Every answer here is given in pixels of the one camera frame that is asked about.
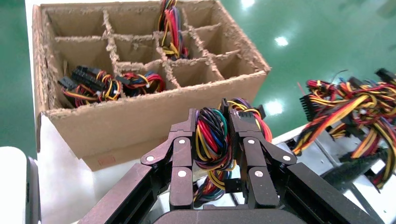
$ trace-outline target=cardboard box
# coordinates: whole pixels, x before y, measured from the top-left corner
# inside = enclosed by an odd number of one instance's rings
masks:
[[[160,1],[34,6],[38,152],[42,116],[78,158],[98,169],[151,150],[145,142],[167,136],[189,108],[217,107],[221,98],[253,101],[270,67],[220,2],[179,1],[177,7],[191,60],[171,61],[162,51]],[[118,101],[73,108],[57,81],[78,65],[115,76],[151,70],[163,77],[166,91],[133,98],[121,93]],[[109,154],[115,162],[98,160]]]

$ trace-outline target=blue wire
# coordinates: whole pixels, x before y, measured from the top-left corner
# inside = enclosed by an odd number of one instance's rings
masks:
[[[222,144],[222,143],[220,142],[220,140],[214,135],[214,133],[213,133],[212,130],[210,130],[210,132],[211,132],[211,134],[212,134],[214,140],[215,140],[215,141],[217,142],[217,144],[222,148],[222,147],[223,147],[223,144]]]

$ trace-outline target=wire connector plug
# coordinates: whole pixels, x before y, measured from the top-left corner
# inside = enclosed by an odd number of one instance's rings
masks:
[[[67,90],[73,90],[77,88],[77,84],[69,77],[64,76],[58,83]]]

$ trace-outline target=green floor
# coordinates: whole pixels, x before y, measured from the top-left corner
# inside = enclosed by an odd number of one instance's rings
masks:
[[[0,146],[37,158],[25,2],[0,2]]]
[[[380,67],[396,71],[395,0],[222,2],[273,67],[254,104],[265,105],[274,136],[306,123],[297,82],[331,80],[343,69],[343,77],[359,78]],[[36,157],[24,7],[21,0],[0,3],[0,146]]]

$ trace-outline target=red wire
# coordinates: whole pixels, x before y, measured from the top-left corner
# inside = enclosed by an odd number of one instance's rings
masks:
[[[206,124],[204,122],[202,122],[201,120],[198,120],[198,125],[199,125],[199,128],[201,129],[203,137],[206,140],[206,143],[213,149],[214,152],[217,153],[219,150],[217,149],[217,146],[214,143],[214,139],[213,139],[212,135],[210,135]]]

